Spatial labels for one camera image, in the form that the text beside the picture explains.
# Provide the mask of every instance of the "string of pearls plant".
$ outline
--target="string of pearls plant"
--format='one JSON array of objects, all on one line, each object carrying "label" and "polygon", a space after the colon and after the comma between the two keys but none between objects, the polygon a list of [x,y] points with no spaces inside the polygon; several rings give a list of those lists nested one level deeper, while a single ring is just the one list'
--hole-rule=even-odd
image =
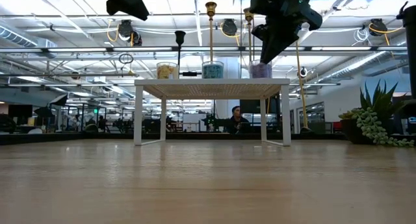
[{"label": "string of pearls plant", "polygon": [[388,137],[385,129],[382,127],[382,122],[378,121],[377,113],[370,107],[366,110],[358,109],[352,116],[352,119],[357,120],[357,127],[363,131],[363,135],[373,140],[378,145],[390,145],[395,147],[415,147],[415,141],[407,141],[407,139],[397,140],[393,137]]}]

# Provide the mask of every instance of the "wooden floor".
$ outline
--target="wooden floor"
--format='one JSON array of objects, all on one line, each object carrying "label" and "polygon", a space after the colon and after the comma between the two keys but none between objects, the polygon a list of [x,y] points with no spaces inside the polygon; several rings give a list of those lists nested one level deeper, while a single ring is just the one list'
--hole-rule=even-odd
[{"label": "wooden floor", "polygon": [[1,224],[415,223],[416,152],[294,141],[0,147]]}]

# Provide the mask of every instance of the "table leg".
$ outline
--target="table leg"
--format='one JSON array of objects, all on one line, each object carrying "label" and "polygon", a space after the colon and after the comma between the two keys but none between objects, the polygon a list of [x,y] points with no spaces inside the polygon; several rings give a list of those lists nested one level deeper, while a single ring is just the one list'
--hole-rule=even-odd
[{"label": "table leg", "polygon": [[281,86],[281,111],[283,120],[283,146],[290,146],[292,140],[288,85]]},{"label": "table leg", "polygon": [[161,140],[166,140],[166,98],[162,98]]},{"label": "table leg", "polygon": [[135,104],[135,145],[142,145],[142,113],[143,113],[143,86],[136,86]]},{"label": "table leg", "polygon": [[261,141],[267,141],[266,99],[260,99]]}]

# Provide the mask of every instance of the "glass jar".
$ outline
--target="glass jar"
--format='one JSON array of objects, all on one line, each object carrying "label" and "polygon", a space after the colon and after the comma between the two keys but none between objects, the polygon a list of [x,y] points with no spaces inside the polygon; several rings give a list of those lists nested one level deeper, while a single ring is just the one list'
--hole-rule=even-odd
[{"label": "glass jar", "polygon": [[179,79],[179,68],[173,62],[159,62],[157,64],[158,79]]},{"label": "glass jar", "polygon": [[202,64],[202,78],[203,79],[223,79],[224,78],[224,64],[219,61],[209,61]]},{"label": "glass jar", "polygon": [[253,79],[273,77],[272,65],[264,64],[260,62],[260,60],[250,62],[250,68],[248,71],[250,72],[250,78]]}]

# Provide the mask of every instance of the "white table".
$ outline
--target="white table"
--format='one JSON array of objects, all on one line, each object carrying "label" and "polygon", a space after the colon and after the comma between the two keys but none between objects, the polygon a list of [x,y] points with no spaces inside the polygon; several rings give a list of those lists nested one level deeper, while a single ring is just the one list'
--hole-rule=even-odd
[{"label": "white table", "polygon": [[[289,79],[149,79],[136,80],[135,145],[146,145],[166,140],[166,100],[185,99],[260,99],[261,140],[290,146],[291,121],[289,114]],[[161,139],[142,142],[143,91],[162,100]],[[266,99],[281,93],[283,143],[267,140]]]}]

